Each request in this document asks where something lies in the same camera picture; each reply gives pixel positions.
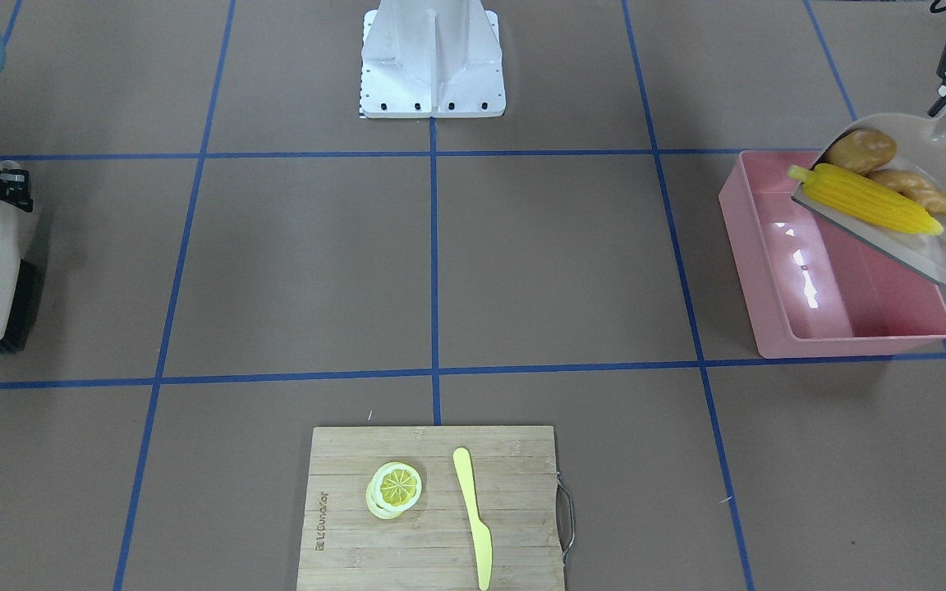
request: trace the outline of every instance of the lemon slice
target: lemon slice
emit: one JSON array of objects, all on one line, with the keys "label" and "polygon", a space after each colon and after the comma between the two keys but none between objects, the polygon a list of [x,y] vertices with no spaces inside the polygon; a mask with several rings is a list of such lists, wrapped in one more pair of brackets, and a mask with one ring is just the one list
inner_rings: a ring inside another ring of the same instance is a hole
[{"label": "lemon slice", "polygon": [[391,520],[410,509],[421,497],[421,476],[401,461],[390,461],[375,472],[367,485],[367,508],[376,517]]}]

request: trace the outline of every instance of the pink plastic bin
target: pink plastic bin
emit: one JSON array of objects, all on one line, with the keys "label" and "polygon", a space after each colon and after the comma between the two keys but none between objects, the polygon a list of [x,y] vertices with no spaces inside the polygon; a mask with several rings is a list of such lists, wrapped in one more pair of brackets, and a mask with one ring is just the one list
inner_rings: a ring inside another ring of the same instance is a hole
[{"label": "pink plastic bin", "polygon": [[939,288],[791,199],[811,151],[744,151],[719,201],[766,359],[894,355],[946,339]]}]

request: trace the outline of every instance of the plastic knife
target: plastic knife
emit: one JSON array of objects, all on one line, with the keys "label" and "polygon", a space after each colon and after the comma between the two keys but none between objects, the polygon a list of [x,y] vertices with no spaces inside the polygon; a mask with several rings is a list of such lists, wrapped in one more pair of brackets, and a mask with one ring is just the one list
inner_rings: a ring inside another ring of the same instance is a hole
[{"label": "plastic knife", "polygon": [[455,449],[451,454],[458,474],[458,485],[462,487],[462,500],[466,502],[466,513],[470,517],[470,531],[473,533],[473,551],[476,554],[476,579],[480,591],[487,591],[491,584],[491,530],[480,520],[476,508],[476,485],[473,482],[473,460],[470,450],[465,447]]}]

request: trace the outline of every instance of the wooden cutting board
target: wooden cutting board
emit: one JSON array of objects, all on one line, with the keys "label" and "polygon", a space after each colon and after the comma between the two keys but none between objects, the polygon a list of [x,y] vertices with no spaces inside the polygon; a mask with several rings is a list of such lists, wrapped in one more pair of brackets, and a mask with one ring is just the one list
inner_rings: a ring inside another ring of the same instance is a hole
[{"label": "wooden cutting board", "polygon": [[[491,529],[491,587],[563,591],[553,427],[318,427],[297,591],[477,589],[476,560],[451,454],[473,457],[480,518]],[[395,520],[367,509],[365,490],[387,461],[423,479]]]}]

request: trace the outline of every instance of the yellow corn cob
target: yellow corn cob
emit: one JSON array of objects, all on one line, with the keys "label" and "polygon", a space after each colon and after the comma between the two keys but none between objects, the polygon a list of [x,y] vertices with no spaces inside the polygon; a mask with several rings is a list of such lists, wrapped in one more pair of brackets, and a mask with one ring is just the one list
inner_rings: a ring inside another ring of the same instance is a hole
[{"label": "yellow corn cob", "polygon": [[904,233],[936,236],[944,231],[936,218],[911,199],[871,179],[833,164],[817,164],[812,171],[792,166],[788,176],[802,182],[802,189],[814,201],[841,213]]}]

